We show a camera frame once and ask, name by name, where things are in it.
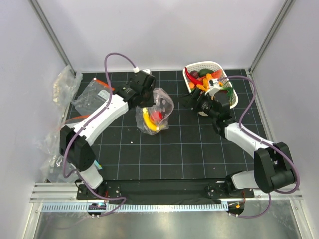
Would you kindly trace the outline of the yellow toy banana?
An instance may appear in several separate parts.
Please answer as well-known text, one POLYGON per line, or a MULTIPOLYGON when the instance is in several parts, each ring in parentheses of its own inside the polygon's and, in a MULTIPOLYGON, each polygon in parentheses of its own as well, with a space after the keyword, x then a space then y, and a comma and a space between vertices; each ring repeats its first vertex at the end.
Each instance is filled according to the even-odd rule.
POLYGON ((143 120, 144 120, 146 127, 150 131, 159 132, 160 130, 165 128, 164 125, 156 126, 154 123, 151 122, 147 108, 142 108, 142 116, 143 116, 143 120))

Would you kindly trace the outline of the red toy strawberry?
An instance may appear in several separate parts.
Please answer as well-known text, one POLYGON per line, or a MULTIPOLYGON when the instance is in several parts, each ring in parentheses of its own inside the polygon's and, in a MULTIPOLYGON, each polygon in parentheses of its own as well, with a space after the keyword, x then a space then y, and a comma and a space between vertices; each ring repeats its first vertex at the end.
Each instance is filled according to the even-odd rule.
POLYGON ((150 113, 150 121, 153 123, 160 123, 163 119, 163 115, 160 111, 154 111, 150 113))

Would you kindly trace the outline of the clear pink-dotted zip bag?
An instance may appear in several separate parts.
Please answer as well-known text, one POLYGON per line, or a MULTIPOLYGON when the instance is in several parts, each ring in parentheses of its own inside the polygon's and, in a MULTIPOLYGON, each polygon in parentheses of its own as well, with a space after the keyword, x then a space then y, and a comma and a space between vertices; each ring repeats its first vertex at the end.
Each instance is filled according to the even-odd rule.
POLYGON ((137 128, 148 135, 169 129, 169 116, 174 110, 173 100, 163 88, 154 89, 153 100, 151 107, 136 107, 135 112, 137 128))

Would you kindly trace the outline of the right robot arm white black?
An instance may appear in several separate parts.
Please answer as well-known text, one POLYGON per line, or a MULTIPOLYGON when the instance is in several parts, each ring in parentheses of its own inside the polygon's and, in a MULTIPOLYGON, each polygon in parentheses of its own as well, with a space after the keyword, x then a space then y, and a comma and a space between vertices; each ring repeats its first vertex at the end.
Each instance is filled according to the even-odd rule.
POLYGON ((237 197, 243 189, 258 188, 264 193, 281 193, 281 188, 294 185, 288 194, 300 185, 299 174, 292 162, 288 146, 273 143, 249 131, 230 114, 230 102, 223 92, 213 97, 195 89, 184 98, 184 105, 195 112, 203 112, 212 120, 214 131, 236 144, 254 159, 254 169, 226 176, 224 190, 229 197, 237 197))

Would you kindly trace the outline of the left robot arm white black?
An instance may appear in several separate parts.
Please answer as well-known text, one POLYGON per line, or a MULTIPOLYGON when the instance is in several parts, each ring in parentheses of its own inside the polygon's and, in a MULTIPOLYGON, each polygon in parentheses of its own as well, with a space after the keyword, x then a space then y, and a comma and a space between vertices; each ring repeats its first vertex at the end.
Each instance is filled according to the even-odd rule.
POLYGON ((65 125, 60 130, 59 151, 63 156, 62 174, 68 178, 66 163, 70 163, 87 184, 88 193, 94 199, 105 195, 103 177, 94 165, 96 155, 92 149, 99 135, 117 118, 135 107, 150 107, 154 104, 153 90, 156 78, 151 70, 136 71, 127 83, 118 85, 110 100, 106 100, 97 110, 82 122, 70 127, 65 125))

